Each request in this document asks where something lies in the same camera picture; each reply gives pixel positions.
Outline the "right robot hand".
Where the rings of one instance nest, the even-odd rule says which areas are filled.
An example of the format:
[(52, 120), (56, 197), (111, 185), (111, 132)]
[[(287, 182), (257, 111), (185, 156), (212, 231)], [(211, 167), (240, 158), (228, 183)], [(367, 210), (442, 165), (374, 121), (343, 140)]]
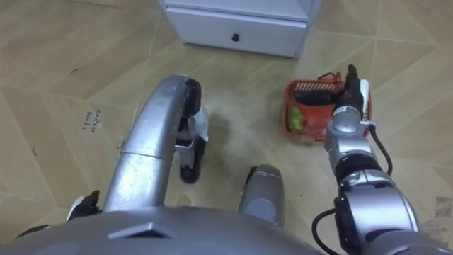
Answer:
[(333, 112), (343, 106), (350, 106), (358, 110), (360, 117), (363, 118), (365, 110), (364, 96), (360, 87), (361, 79), (357, 73), (357, 68), (353, 64), (348, 65), (348, 73), (346, 75), (343, 90), (338, 94)]

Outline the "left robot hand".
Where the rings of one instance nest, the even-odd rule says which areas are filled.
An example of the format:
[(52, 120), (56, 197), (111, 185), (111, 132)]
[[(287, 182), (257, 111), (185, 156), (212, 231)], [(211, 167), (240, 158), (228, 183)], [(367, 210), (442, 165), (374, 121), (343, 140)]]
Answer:
[(67, 216), (67, 222), (78, 217), (87, 217), (102, 212), (98, 207), (100, 191), (94, 190), (87, 196), (79, 196), (72, 204)]

